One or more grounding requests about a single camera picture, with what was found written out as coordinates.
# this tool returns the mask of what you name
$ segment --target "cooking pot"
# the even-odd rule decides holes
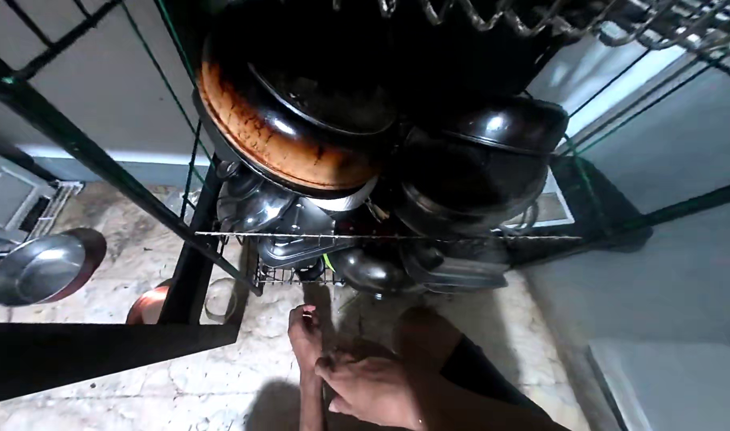
[[[371,295],[397,296],[426,290],[405,272],[394,243],[336,251],[327,254],[327,259],[348,285]]]
[[[222,162],[218,168],[226,176],[216,201],[221,231],[260,231],[280,219],[296,197],[243,163]]]
[[[508,254],[498,239],[401,241],[408,275],[438,293],[463,293],[507,285]]]
[[[414,128],[399,155],[397,216],[426,236],[489,235],[543,190],[545,156],[527,156]]]
[[[274,228],[275,234],[332,235],[335,221],[308,198],[298,198]],[[346,249],[354,239],[271,236],[258,242],[258,255],[270,268],[306,268],[325,253]]]
[[[234,42],[235,9],[217,20],[203,48],[204,111],[230,151],[269,180],[314,198],[353,194],[379,174],[393,146],[397,113],[388,95],[375,83],[357,87],[246,62]]]

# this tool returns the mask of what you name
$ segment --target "black metal frame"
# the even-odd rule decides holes
[[[71,46],[80,36],[89,32],[115,7],[121,6],[130,20],[133,30],[140,37],[147,53],[155,63],[161,78],[170,90],[165,73],[160,69],[146,42],[138,32],[133,18],[123,4],[123,0],[108,0],[94,14],[89,14],[80,0],[73,0],[86,19],[55,42],[45,36],[36,23],[17,5],[15,0],[5,1],[34,34],[43,41],[47,49],[19,71],[12,70],[0,59],[0,101],[44,132],[53,142],[64,148],[102,179],[115,186],[140,208],[174,231],[185,241],[185,245],[179,256],[173,276],[173,284],[157,325],[0,324],[0,400],[234,343],[238,336],[248,291],[260,295],[264,283],[255,282],[256,280],[260,281],[261,276],[258,276],[257,279],[254,278],[256,274],[252,273],[252,269],[256,265],[254,261],[248,261],[250,253],[244,253],[246,261],[242,262],[241,265],[243,271],[238,271],[218,252],[218,239],[216,237],[197,236],[194,233],[195,231],[209,231],[214,228],[213,221],[216,218],[215,191],[220,186],[215,171],[218,158],[215,155],[211,156],[212,163],[208,173],[205,179],[200,178],[202,191],[196,206],[186,199],[187,194],[185,193],[184,205],[192,206],[195,209],[192,222],[187,225],[183,221],[186,208],[182,208],[180,215],[171,212],[28,83],[30,78],[58,54]],[[157,5],[167,30],[177,47],[182,63],[185,65],[192,83],[194,83],[194,69],[189,59],[198,58],[199,49],[202,46],[205,28],[202,13],[195,2],[184,0],[153,1]],[[696,61],[705,61],[708,63],[708,67],[716,67],[718,70],[730,75],[730,69],[719,60],[700,56]],[[629,65],[621,74],[628,71],[632,65]],[[695,77],[697,77],[697,74],[690,77],[689,81],[695,79]],[[600,92],[607,89],[613,81],[603,87]],[[689,81],[679,84],[663,97],[683,87]],[[588,105],[600,92],[592,96],[579,109],[583,109]],[[654,101],[653,104],[658,103],[663,97]],[[179,109],[186,117],[180,103]],[[632,119],[633,117],[627,119],[621,126]],[[194,170],[194,160],[198,147],[202,147],[199,142],[200,123],[196,127],[189,123],[189,126],[194,133],[195,142],[192,145],[192,159],[189,163],[190,170],[186,182],[187,192],[191,186],[191,175],[199,177],[198,172]],[[568,142],[571,144],[572,157],[564,157],[563,160],[574,163],[577,168],[576,171],[580,172],[584,179],[586,193],[597,204],[591,181],[586,179],[588,166],[583,164],[582,159],[579,157],[580,152],[576,150],[576,145],[569,138]],[[639,215],[621,224],[609,221],[607,225],[603,225],[600,234],[585,235],[579,241],[570,240],[567,242],[567,249],[560,250],[559,253],[553,253],[545,258],[540,256],[526,259],[522,263],[591,249],[603,244],[610,235],[622,235],[631,231],[649,228],[658,223],[714,206],[724,205],[727,202],[730,202],[730,186],[650,214]],[[601,207],[597,206],[597,210],[601,221],[603,220]],[[246,238],[243,245],[245,249],[252,249],[255,242]],[[205,298],[212,264],[214,263],[238,281],[237,291],[239,295],[236,312],[224,325],[200,326],[197,325],[198,317]]]

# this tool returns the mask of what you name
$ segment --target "pot handle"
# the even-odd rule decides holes
[[[538,202],[533,202],[523,213],[522,221],[519,225],[514,228],[508,228],[504,225],[498,225],[498,228],[503,232],[504,236],[520,236],[528,233],[533,225],[538,220]]]

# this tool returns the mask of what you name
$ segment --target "wall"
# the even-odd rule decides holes
[[[19,3],[52,40],[83,19],[71,0]],[[103,0],[83,0],[83,4],[94,12]],[[187,117],[196,123],[192,84],[154,1],[128,0],[126,4]],[[18,68],[43,50],[44,44],[0,2],[0,57]],[[170,182],[177,181],[178,172],[186,174],[193,134],[120,7],[48,64],[31,84],[115,160],[126,166],[152,163],[140,170],[140,180]],[[212,148],[206,136],[203,140]],[[64,180],[95,178],[85,176],[82,166],[69,161],[66,152],[1,103],[0,142],[22,149]],[[205,166],[207,160],[200,156],[196,164]]]
[[[730,184],[730,77],[704,71],[583,156],[641,212]],[[730,204],[656,226],[637,252],[591,251],[525,274],[595,429],[618,425],[589,340],[730,344]]]

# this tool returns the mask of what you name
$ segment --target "steel bowl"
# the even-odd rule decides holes
[[[244,164],[231,166],[235,169],[229,173],[216,201],[221,231],[260,231],[280,219],[295,195],[264,180]]]
[[[0,305],[59,301],[83,287],[107,253],[98,231],[78,228],[21,244],[0,261]]]

